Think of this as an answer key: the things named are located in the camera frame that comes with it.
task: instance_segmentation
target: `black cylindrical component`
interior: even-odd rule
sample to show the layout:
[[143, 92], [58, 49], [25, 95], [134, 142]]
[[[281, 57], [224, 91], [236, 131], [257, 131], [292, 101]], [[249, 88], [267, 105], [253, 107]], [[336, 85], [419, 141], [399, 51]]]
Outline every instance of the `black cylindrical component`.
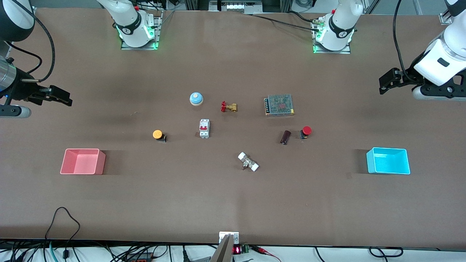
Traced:
[[288, 130], [285, 130], [283, 133], [283, 137], [281, 137], [280, 144], [286, 145], [288, 144], [288, 139], [290, 138], [291, 132]]

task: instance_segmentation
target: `white bracket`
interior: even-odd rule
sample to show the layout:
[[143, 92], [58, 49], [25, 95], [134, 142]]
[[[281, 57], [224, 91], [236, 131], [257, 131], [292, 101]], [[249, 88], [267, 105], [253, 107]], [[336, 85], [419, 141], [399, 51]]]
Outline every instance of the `white bracket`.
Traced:
[[225, 235], [232, 234], [234, 236], [234, 244], [237, 245], [240, 243], [240, 233], [239, 232], [228, 232], [228, 231], [220, 231], [219, 232], [219, 243], [222, 242], [222, 239]]

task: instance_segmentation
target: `white cap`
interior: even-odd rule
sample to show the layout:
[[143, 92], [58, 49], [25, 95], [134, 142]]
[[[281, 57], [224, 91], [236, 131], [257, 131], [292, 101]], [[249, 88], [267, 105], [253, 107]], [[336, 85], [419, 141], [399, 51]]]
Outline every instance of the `white cap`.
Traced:
[[246, 156], [246, 153], [241, 152], [241, 154], [238, 156], [239, 160], [243, 160], [243, 158]]
[[253, 172], [255, 172], [257, 169], [259, 168], [259, 165], [257, 163], [255, 163], [252, 167], [251, 167], [251, 170]]

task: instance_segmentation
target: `white floor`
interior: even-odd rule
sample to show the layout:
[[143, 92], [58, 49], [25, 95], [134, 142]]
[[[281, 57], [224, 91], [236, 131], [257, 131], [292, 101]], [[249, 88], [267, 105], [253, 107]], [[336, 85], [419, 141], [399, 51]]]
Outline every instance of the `white floor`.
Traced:
[[[311, 247], [263, 247], [271, 254], [279, 257], [282, 262], [321, 262]], [[124, 252], [127, 248], [112, 248], [116, 255]], [[165, 251], [165, 247], [158, 247], [155, 255], [161, 255]], [[212, 256], [215, 250], [209, 246], [186, 246], [186, 251], [191, 261]], [[64, 262], [62, 259], [63, 248], [58, 248], [54, 251], [58, 262]], [[181, 246], [171, 246], [172, 262], [183, 261], [183, 249]], [[325, 262], [384, 262], [383, 258], [376, 258], [369, 254], [365, 248], [319, 248], [319, 252]], [[393, 250], [385, 250], [386, 255], [392, 255]], [[77, 262], [77, 259], [69, 248], [70, 257], [68, 262]], [[112, 257], [104, 248], [76, 248], [76, 253], [81, 262], [110, 262]], [[0, 253], [0, 261], [8, 262], [11, 256], [11, 251]], [[53, 262], [49, 250], [46, 250], [48, 262]], [[252, 262], [278, 262], [277, 259], [261, 255], [254, 251], [247, 254], [235, 255], [236, 262], [244, 262], [253, 259]], [[36, 252], [32, 262], [43, 262], [42, 250]], [[166, 252], [162, 257], [155, 259], [158, 262], [170, 262], [169, 252]], [[450, 251], [425, 251], [425, 250], [405, 250], [404, 254], [398, 258], [388, 258], [389, 262], [466, 262], [466, 252], [450, 252]]]

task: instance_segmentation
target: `teal cable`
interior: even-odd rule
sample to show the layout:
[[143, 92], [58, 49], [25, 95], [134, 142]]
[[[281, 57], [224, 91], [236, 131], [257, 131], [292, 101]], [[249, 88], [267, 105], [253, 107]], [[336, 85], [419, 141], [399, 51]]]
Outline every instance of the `teal cable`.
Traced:
[[52, 248], [52, 242], [50, 241], [50, 244], [48, 245], [48, 248], [50, 249], [50, 253], [52, 254], [52, 258], [54, 259], [55, 262], [58, 262], [57, 257], [55, 256], [54, 249]]

